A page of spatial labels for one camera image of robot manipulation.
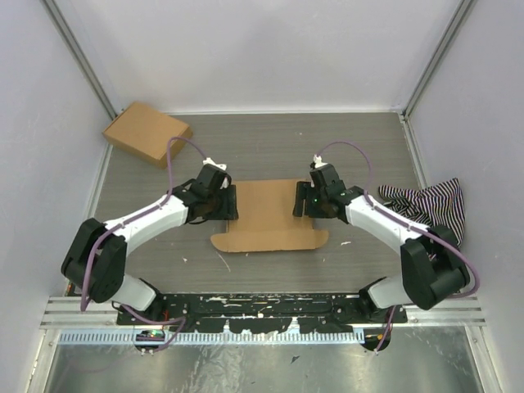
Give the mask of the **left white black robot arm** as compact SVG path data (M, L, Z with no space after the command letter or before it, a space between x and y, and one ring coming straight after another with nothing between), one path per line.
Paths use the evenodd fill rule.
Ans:
M114 302L122 312L148 325L170 325L183 317L164 316L163 295L150 283L126 273L129 255L173 228L203 221L237 219L237 189L181 185L159 200L118 219L81 223L61 273L81 290L79 310L90 303Z

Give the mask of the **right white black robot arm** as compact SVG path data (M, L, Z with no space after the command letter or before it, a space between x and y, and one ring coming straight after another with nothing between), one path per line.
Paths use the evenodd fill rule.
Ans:
M360 187L315 187L296 183L295 217L339 219L363 229L400 257L400 273L359 290L362 317L378 323L392 306L413 304L429 310L450 297L460 297L471 275L451 229L418 224L387 209Z

